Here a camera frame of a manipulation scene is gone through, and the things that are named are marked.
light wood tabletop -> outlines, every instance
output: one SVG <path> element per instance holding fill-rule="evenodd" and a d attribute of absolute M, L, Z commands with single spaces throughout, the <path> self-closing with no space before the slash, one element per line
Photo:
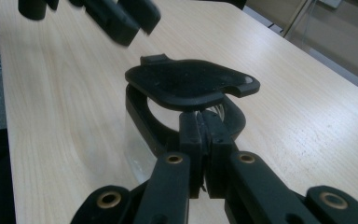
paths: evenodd
<path fill-rule="evenodd" d="M 69 223 L 94 190 L 138 185 L 124 74 L 161 53 L 257 78 L 259 93 L 231 97 L 247 118 L 239 149 L 300 194 L 327 185 L 358 200 L 358 88 L 237 8 L 156 0 L 157 28 L 123 48 L 68 1 L 40 22 L 16 4 L 0 1 L 0 48 L 18 223 Z M 228 223 L 223 200 L 190 200 L 189 223 Z"/>

wooden table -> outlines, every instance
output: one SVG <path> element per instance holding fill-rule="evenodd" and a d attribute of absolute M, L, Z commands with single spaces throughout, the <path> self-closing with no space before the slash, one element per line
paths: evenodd
<path fill-rule="evenodd" d="M 237 140 L 293 189 L 328 185 L 358 200 L 358 88 L 240 10 L 158 0 L 162 20 L 127 49 L 61 1 L 28 21 L 0 1 L 0 46 L 18 223 L 68 223 L 105 185 L 137 186 L 125 160 L 124 73 L 166 53 L 247 73 L 256 95 Z M 190 201 L 189 223 L 227 223 L 222 200 Z"/>

